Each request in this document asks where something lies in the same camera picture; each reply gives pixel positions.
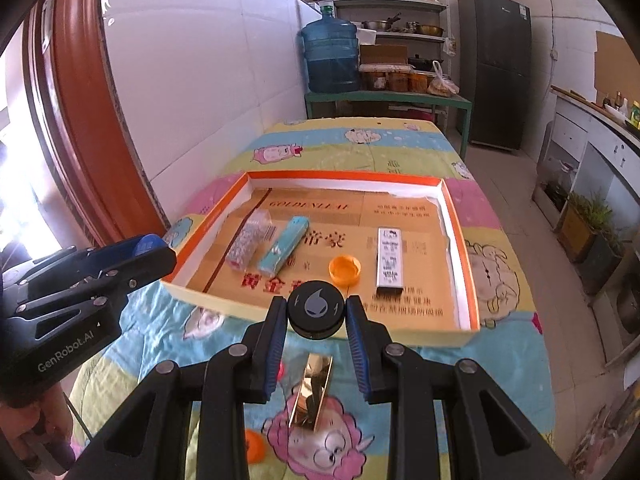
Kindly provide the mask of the person's hand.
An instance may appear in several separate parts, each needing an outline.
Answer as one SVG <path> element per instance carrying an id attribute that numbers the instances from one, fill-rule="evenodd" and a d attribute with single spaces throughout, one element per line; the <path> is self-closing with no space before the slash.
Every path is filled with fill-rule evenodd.
<path id="1" fill-rule="evenodd" d="M 1 478 L 32 479 L 32 469 L 63 478 L 75 463 L 72 432 L 72 414 L 59 382 L 21 408 L 1 401 Z"/>

